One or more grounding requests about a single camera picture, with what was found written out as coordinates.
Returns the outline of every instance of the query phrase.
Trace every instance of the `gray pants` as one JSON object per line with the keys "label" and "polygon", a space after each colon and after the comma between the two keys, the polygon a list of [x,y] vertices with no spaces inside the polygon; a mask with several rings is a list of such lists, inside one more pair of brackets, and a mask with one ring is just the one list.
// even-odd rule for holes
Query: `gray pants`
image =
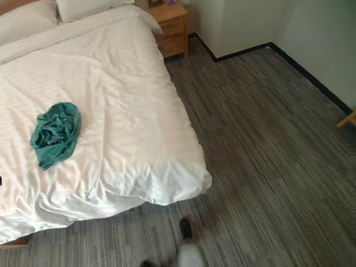
{"label": "gray pants", "polygon": [[178,267],[206,267],[204,254],[196,243],[186,243],[179,248]]}

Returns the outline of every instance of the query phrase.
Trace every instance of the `gray striped carpet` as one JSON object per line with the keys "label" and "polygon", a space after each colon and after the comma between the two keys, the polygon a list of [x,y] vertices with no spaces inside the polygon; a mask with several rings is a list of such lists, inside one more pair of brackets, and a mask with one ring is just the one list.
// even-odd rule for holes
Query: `gray striped carpet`
{"label": "gray striped carpet", "polygon": [[210,266],[356,266],[352,127],[272,50],[213,63],[197,39],[166,61],[214,184],[197,199],[144,204],[33,235],[0,266],[166,266],[179,220],[193,223]]}

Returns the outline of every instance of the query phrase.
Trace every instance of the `green cloth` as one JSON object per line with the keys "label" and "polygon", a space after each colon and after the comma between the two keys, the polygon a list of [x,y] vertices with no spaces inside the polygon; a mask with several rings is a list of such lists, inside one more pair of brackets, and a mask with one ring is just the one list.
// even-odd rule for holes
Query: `green cloth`
{"label": "green cloth", "polygon": [[79,128],[80,114],[72,103],[55,104],[47,113],[38,115],[30,144],[42,170],[72,156]]}

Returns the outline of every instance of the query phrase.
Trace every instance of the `white pillow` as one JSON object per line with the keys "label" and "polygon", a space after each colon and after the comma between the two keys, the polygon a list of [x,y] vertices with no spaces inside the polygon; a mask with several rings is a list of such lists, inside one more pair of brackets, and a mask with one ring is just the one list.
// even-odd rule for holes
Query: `white pillow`
{"label": "white pillow", "polygon": [[0,46],[57,26],[57,4],[40,0],[0,16]]}
{"label": "white pillow", "polygon": [[74,21],[135,0],[56,0],[64,22]]}

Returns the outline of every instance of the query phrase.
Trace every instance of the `white duvet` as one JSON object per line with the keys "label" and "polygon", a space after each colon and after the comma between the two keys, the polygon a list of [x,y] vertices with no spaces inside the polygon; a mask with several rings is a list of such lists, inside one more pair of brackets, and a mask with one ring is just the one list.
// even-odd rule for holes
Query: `white duvet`
{"label": "white duvet", "polygon": [[[124,6],[0,47],[0,244],[210,187],[151,30]],[[29,140],[58,102],[79,108],[81,131],[73,155],[42,171]]]}

